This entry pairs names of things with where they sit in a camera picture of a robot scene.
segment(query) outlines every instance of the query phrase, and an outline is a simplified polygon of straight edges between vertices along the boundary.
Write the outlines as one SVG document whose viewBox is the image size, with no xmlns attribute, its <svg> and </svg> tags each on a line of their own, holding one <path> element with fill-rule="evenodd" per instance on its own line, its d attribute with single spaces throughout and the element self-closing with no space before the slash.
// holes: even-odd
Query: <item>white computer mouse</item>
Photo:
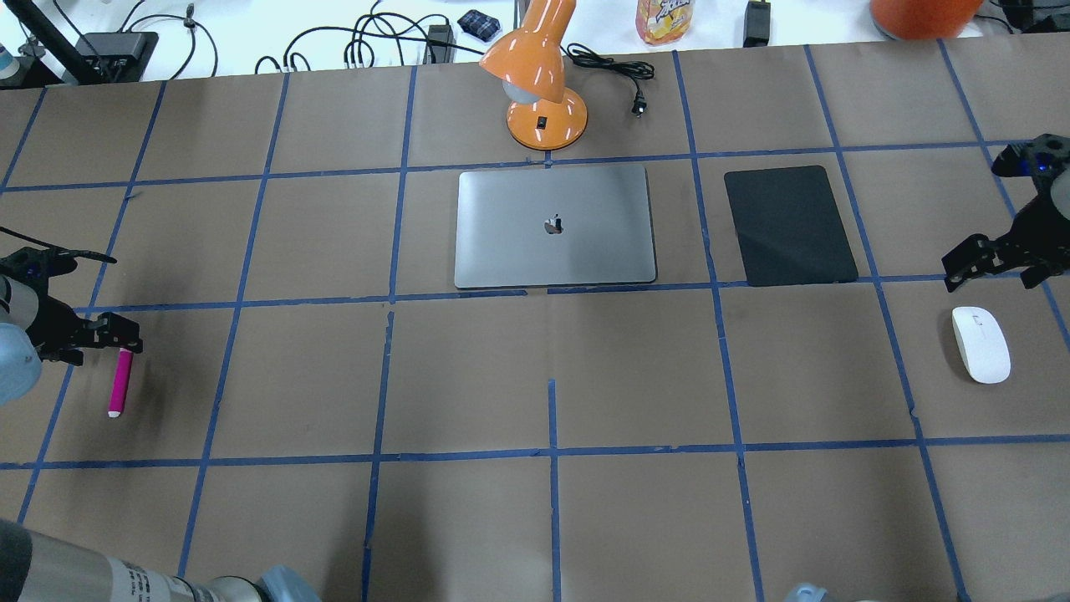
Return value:
<svg viewBox="0 0 1070 602">
<path fill-rule="evenodd" d="M 1010 376 L 1010 352 L 999 323 L 981 308 L 951 311 L 954 340 L 970 379 L 984 385 L 1003 383 Z"/>
</svg>

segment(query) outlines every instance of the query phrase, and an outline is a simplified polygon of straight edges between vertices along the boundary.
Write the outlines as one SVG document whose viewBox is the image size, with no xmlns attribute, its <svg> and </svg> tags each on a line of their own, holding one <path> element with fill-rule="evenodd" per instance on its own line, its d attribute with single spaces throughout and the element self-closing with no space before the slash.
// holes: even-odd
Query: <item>snack bag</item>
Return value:
<svg viewBox="0 0 1070 602">
<path fill-rule="evenodd" d="M 675 42 L 691 26 L 694 0 L 639 0 L 636 31 L 652 46 Z"/>
</svg>

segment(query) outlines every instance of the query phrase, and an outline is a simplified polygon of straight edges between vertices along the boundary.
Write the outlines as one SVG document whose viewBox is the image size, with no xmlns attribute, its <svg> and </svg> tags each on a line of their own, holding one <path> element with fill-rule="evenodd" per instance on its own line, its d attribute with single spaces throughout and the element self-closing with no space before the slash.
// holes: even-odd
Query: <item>desk lamp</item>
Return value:
<svg viewBox="0 0 1070 602">
<path fill-rule="evenodd" d="M 561 40 L 576 0 L 535 0 L 524 20 L 487 50 L 479 65 L 502 80 L 513 99 L 505 120 L 521 144 L 556 150 L 587 126 L 587 107 L 565 88 Z"/>
</svg>

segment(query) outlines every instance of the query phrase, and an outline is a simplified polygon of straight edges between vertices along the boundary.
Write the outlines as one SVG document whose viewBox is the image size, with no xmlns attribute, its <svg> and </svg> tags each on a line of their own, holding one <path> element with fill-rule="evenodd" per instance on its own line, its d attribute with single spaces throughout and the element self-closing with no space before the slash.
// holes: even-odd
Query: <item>silver laptop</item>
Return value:
<svg viewBox="0 0 1070 602">
<path fill-rule="evenodd" d="M 454 263 L 458 288 L 656 277 L 642 165 L 461 173 Z"/>
</svg>

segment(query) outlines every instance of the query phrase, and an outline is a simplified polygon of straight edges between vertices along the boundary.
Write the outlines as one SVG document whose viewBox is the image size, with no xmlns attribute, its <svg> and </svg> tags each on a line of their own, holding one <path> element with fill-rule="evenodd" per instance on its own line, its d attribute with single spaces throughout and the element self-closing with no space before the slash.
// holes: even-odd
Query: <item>marker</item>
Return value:
<svg viewBox="0 0 1070 602">
<path fill-rule="evenodd" d="M 119 418 L 126 406 L 126 388 L 131 384 L 131 366 L 134 364 L 134 353 L 129 350 L 119 350 L 119 364 L 116 366 L 116 382 L 111 385 L 111 402 L 108 403 L 108 418 Z"/>
</svg>

